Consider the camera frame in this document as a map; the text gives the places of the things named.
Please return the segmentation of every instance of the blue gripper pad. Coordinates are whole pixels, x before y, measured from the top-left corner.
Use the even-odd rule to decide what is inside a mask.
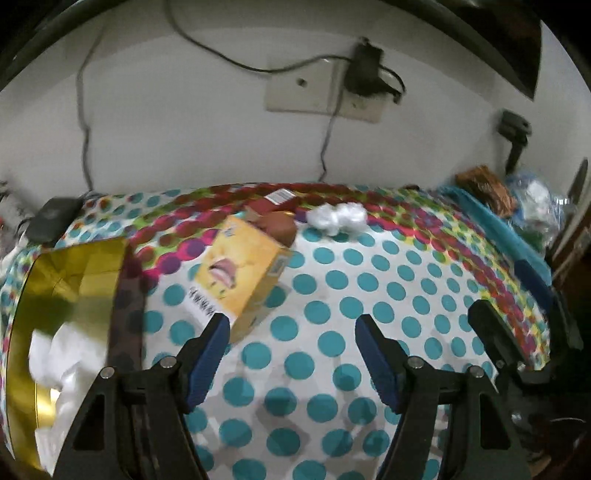
[[[400,402],[398,396],[400,379],[388,365],[377,341],[361,317],[355,322],[355,343],[369,371],[369,376],[374,381],[379,399],[392,411],[396,411]]]
[[[229,341],[230,321],[228,317],[223,316],[189,375],[187,406],[190,410],[205,400]]]

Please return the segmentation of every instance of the brown package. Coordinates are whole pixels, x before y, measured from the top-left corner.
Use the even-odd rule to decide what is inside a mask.
[[[501,218],[508,218],[517,208],[517,200],[486,165],[456,175],[456,184]]]

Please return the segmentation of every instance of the power cord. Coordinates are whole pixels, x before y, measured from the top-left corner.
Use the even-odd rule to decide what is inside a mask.
[[[76,109],[78,113],[78,125],[80,126],[80,130],[82,130],[82,134],[84,135],[84,140],[82,142],[82,174],[84,175],[84,180],[86,182],[86,187],[88,191],[86,192],[85,196],[88,194],[92,194],[95,191],[95,187],[92,181],[92,176],[90,174],[90,168],[88,165],[88,147],[90,145],[90,125],[86,120],[86,115],[84,112],[84,72],[86,67],[92,60],[92,57],[95,54],[96,49],[100,45],[100,42],[103,40],[105,36],[105,32],[107,30],[107,26],[109,24],[109,20],[111,16],[108,15],[105,18],[105,22],[103,26],[100,28],[94,42],[90,46],[86,57],[82,61],[82,65],[78,69],[76,73]]]

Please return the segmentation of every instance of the metal screw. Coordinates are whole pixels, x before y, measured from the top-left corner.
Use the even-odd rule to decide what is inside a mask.
[[[165,356],[161,361],[160,361],[160,366],[162,368],[172,368],[177,364],[177,359],[173,356]]]
[[[113,367],[104,367],[100,371],[100,377],[104,379],[111,378],[113,375],[115,375],[115,369]]]
[[[410,356],[408,357],[407,363],[410,368],[419,369],[423,367],[425,360],[419,356]]]
[[[472,365],[468,371],[473,377],[482,378],[484,377],[484,370],[480,368],[478,365]]]

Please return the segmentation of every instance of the black cable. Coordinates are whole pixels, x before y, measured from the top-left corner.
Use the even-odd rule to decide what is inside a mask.
[[[201,43],[198,40],[195,40],[191,35],[189,35],[187,32],[185,32],[178,24],[176,18],[173,15],[173,12],[172,12],[171,0],[164,0],[163,4],[164,4],[164,15],[166,16],[166,20],[168,21],[170,26],[173,28],[173,30],[177,34],[179,34],[181,37],[183,37],[185,40],[192,43],[193,45],[195,45],[199,48],[202,48],[205,51],[208,51],[212,55],[215,55],[216,57],[218,57],[222,60],[225,60],[228,63],[231,63],[235,67],[241,68],[243,70],[248,70],[249,72],[268,73],[268,74],[286,73],[286,72],[292,72],[293,70],[298,70],[300,68],[306,67],[306,66],[311,65],[312,63],[315,63],[320,60],[346,60],[346,61],[350,61],[349,58],[343,57],[341,55],[328,54],[328,55],[317,55],[317,56],[309,58],[307,60],[298,61],[296,63],[293,63],[291,65],[286,65],[285,67],[281,67],[278,69],[259,69],[256,67],[251,67],[250,65],[246,65],[245,63],[241,63],[239,61],[231,59],[230,57],[226,57],[222,52],[217,51],[214,48],[211,48],[211,47],[205,45],[205,43]]]
[[[324,141],[322,142],[322,149],[320,150],[320,164],[322,165],[322,173],[320,177],[318,177],[318,181],[324,181],[326,177],[327,170],[326,170],[326,162],[324,160],[324,155],[326,153],[326,149],[329,147],[330,137],[332,136],[333,126],[335,124],[335,120],[339,114],[340,107],[343,104],[343,97],[345,96],[345,83],[341,81],[339,94],[336,98],[335,109],[330,116],[329,124],[326,127],[326,133],[324,134]]]
[[[105,36],[105,32],[107,30],[107,25],[109,23],[110,17],[105,18],[105,22],[101,27],[98,35],[96,36],[94,42],[90,46],[82,65],[78,69],[76,73],[76,108],[78,112],[78,125],[82,130],[82,134],[84,135],[84,140],[82,143],[82,174],[84,175],[84,180],[86,182],[86,187],[88,188],[88,192],[94,192],[94,185],[92,182],[92,176],[90,175],[90,169],[88,166],[88,147],[90,144],[90,125],[86,121],[86,115],[84,112],[84,72],[86,67],[90,63],[93,55],[95,54],[96,49],[98,48],[100,42],[103,40]]]

